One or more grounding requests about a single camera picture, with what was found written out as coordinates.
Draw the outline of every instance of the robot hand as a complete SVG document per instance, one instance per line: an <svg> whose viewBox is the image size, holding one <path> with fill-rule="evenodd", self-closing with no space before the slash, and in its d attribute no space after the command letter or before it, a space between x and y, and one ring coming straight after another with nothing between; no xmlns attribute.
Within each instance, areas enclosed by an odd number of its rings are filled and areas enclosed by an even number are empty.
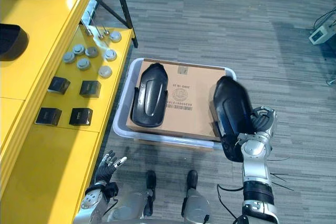
<svg viewBox="0 0 336 224"><path fill-rule="evenodd" d="M116 161L115 153L110 150L104 158L101 160L95 175L95 183L106 185L110 182L112 174L127 160L127 157L123 157Z"/></svg>
<svg viewBox="0 0 336 224"><path fill-rule="evenodd" d="M277 118L277 112L268 106L261 106L252 110L251 121L256 132L265 132L270 138L277 130Z"/></svg>

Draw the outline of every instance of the white device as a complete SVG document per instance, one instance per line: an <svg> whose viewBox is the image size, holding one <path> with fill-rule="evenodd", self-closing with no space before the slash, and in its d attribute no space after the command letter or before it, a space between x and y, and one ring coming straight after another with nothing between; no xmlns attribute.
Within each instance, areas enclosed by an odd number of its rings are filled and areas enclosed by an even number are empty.
<svg viewBox="0 0 336 224"><path fill-rule="evenodd" d="M322 25L320 26L312 35L310 35L309 40L313 45L321 44L326 42L332 36L336 34L336 25Z"/></svg>

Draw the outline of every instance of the metal pole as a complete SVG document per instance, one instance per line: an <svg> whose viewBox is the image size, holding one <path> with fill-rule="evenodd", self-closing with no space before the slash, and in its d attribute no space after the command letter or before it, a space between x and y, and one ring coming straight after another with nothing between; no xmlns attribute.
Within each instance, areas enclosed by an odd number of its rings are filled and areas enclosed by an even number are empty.
<svg viewBox="0 0 336 224"><path fill-rule="evenodd" d="M126 0L119 0L119 1L120 1L120 4L121 4L122 11L124 12L124 16L125 16L125 19L126 19L127 27L130 28L130 29L131 28L133 29L134 38L132 39L132 41L133 41L134 47L137 48L138 47L138 40L137 40L137 37L135 35L135 31L134 31L134 28L133 28L133 24L132 24L130 13L128 11Z"/></svg>

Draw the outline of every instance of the gray carpet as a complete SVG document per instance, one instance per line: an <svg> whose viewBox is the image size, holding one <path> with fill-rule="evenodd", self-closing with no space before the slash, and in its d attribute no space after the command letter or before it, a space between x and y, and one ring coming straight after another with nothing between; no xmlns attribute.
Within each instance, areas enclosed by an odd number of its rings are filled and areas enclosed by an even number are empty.
<svg viewBox="0 0 336 224"><path fill-rule="evenodd" d="M104 0L122 15L119 0ZM313 22L336 5L336 0L127 0L139 48L138 57L227 66L249 91L253 106L267 104L278 111L278 130L269 162L274 173L288 173L295 190L274 185L281 223L335 223L336 212L336 59L327 45L313 46L308 37ZM101 7L96 23L121 26ZM129 160L113 180L120 196L144 187L144 174L157 174L154 217L182 220L185 177L199 174L198 190L212 206L215 223L232 223L220 205L215 186L242 184L241 164L228 161L223 151L153 146L118 137L109 131L122 84L114 103L100 157L109 149ZM242 192L222 192L222 200L237 216Z"/></svg>

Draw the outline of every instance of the yellow shelf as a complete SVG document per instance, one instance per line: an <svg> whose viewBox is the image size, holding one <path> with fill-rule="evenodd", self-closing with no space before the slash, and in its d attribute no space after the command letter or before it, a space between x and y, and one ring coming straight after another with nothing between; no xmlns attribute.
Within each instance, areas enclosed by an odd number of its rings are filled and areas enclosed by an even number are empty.
<svg viewBox="0 0 336 224"><path fill-rule="evenodd" d="M17 24L28 33L24 53L1 62L1 98L21 100L10 127L2 129L0 198L46 89L71 41L89 0L0 0L1 23Z"/></svg>
<svg viewBox="0 0 336 224"><path fill-rule="evenodd" d="M116 60L107 62L102 58L107 45L97 39L95 29L90 29L94 38L88 37L80 26L68 51L75 44L83 44L85 47L96 46L99 55L90 59L88 70L80 71L75 62L62 62L57 69L55 76L67 78L70 86L64 95L47 92L41 106L62 110L59 124L30 125L2 196L0 223L72 223L79 209L92 176L133 37L132 29L108 28L120 31L122 40L111 43L106 39L109 47L117 52ZM111 67L112 76L107 79L99 77L97 70L101 65ZM79 95L82 80L98 80L101 83L98 98ZM90 126L68 124L73 107L93 110Z"/></svg>

